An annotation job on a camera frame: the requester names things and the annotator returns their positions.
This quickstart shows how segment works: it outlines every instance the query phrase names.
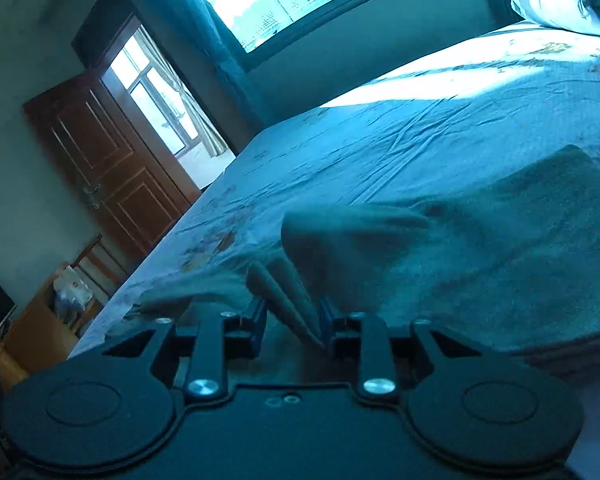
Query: wooden door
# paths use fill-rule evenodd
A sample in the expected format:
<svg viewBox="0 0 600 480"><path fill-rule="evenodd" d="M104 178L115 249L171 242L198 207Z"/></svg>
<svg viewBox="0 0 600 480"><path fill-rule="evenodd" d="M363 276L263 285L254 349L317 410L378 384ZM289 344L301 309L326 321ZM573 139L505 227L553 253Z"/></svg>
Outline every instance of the wooden door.
<svg viewBox="0 0 600 480"><path fill-rule="evenodd" d="M176 185L95 71L44 92L24 109L68 181L136 264L200 196L188 177L179 180L188 187ZM171 171L177 169L184 173L179 165Z"/></svg>

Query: bed sheet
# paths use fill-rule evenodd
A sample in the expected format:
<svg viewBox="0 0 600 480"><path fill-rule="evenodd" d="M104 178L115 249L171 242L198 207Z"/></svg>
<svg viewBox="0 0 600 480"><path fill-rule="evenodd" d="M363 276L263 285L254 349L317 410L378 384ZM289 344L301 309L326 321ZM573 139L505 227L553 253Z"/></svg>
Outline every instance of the bed sheet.
<svg viewBox="0 0 600 480"><path fill-rule="evenodd" d="M600 38L521 22L411 62L257 135L72 355L101 343L152 286L279 242L291 208L480 186L567 144L600 167ZM582 396L595 420L600 389ZM587 424L573 460L598 479L600 461L587 457L600 425Z"/></svg>

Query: folded cloth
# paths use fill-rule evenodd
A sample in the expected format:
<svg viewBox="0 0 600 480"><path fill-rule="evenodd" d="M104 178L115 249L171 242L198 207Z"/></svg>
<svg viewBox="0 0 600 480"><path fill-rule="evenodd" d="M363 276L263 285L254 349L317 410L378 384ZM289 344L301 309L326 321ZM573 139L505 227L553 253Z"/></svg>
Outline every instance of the folded cloth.
<svg viewBox="0 0 600 480"><path fill-rule="evenodd" d="M250 293L271 302L277 319L261 358L234 368L240 380L335 380L318 339L323 295L389 326L427 317L563 376L588 357L600 364L600 171L576 147L481 189L290 212L281 240L248 271L245 260L176 292L234 284L230 300L194 301L180 322L200 320L201 307L245 308L245 272ZM142 300L173 303L175 290Z"/></svg>

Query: door handle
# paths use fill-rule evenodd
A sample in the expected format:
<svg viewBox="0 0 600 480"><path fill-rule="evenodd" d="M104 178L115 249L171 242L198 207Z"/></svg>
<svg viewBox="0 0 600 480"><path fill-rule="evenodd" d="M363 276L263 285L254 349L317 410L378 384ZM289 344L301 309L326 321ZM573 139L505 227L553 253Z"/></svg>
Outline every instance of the door handle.
<svg viewBox="0 0 600 480"><path fill-rule="evenodd" d="M85 186L82 188L82 193L87 201L87 204L96 211L99 210L102 205L100 201L96 199L95 195L102 188L102 184L93 184L92 186Z"/></svg>

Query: metal screw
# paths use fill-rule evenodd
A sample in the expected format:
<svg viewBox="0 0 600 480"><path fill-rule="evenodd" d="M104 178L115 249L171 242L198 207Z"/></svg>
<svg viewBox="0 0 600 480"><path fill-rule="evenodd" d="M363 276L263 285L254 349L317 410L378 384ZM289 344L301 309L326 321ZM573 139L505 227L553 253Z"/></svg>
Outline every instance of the metal screw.
<svg viewBox="0 0 600 480"><path fill-rule="evenodd" d="M188 389L196 396L208 397L216 394L220 389L220 385L212 379L196 379L189 383Z"/></svg>
<svg viewBox="0 0 600 480"><path fill-rule="evenodd" d="M300 396L297 396L296 394L285 395L283 399L287 404L299 404L302 401Z"/></svg>
<svg viewBox="0 0 600 480"><path fill-rule="evenodd" d="M369 379L362 387L371 395L387 395L395 390L395 383L389 379Z"/></svg>

